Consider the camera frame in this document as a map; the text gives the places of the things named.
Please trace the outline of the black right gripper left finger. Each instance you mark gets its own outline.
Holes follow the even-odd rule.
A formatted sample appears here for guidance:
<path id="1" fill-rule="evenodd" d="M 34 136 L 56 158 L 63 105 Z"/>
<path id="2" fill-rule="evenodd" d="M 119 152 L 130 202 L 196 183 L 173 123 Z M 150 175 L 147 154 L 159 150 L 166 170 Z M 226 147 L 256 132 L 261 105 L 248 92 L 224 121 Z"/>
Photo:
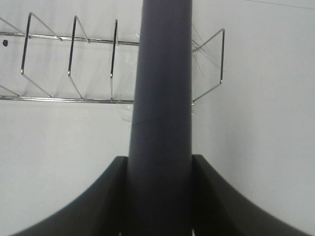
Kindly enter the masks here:
<path id="1" fill-rule="evenodd" d="M 120 236 L 127 157 L 117 156 L 99 178 L 68 205 L 16 233 L 18 236 Z"/>

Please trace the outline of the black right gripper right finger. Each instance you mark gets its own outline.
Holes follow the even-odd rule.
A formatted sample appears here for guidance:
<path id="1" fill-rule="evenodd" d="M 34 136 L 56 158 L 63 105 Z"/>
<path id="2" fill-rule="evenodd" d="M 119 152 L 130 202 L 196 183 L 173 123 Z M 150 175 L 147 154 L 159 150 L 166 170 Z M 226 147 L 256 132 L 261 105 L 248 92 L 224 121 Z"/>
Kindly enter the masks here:
<path id="1" fill-rule="evenodd" d="M 304 236 L 233 188 L 202 155 L 192 157 L 192 229 L 196 236 Z"/>

